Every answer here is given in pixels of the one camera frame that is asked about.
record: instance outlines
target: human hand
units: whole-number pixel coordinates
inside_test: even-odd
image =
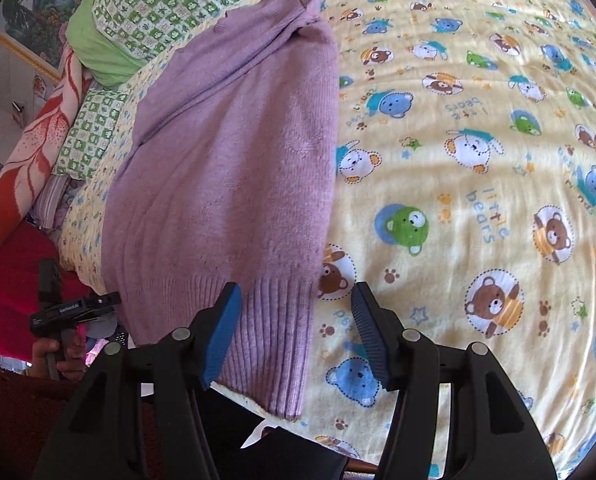
[[[60,348],[60,343],[55,339],[42,338],[33,343],[31,349],[31,368],[29,368],[29,377],[40,379],[49,378],[49,367],[47,366],[46,355],[55,352]],[[86,349],[84,342],[79,334],[73,337],[72,345],[66,350],[66,360],[56,363],[56,368],[70,381],[79,381],[82,379],[86,370],[84,364],[84,354]]]

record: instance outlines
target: bed sheet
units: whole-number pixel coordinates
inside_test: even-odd
[[[371,374],[353,324],[349,294],[363,280],[436,343],[486,343],[564,478],[596,439],[594,11],[581,0],[322,8],[340,46],[337,187],[303,415],[274,422],[379,461],[395,394]],[[105,163],[65,222],[63,263],[97,292],[104,200],[137,103],[173,51],[124,87]],[[446,454],[448,393],[432,477]]]

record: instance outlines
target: folded sweater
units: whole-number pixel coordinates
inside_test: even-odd
[[[110,187],[102,275],[137,344],[211,306],[243,311],[220,382],[300,413],[331,213],[337,45],[320,0],[262,0],[178,50],[137,108]]]

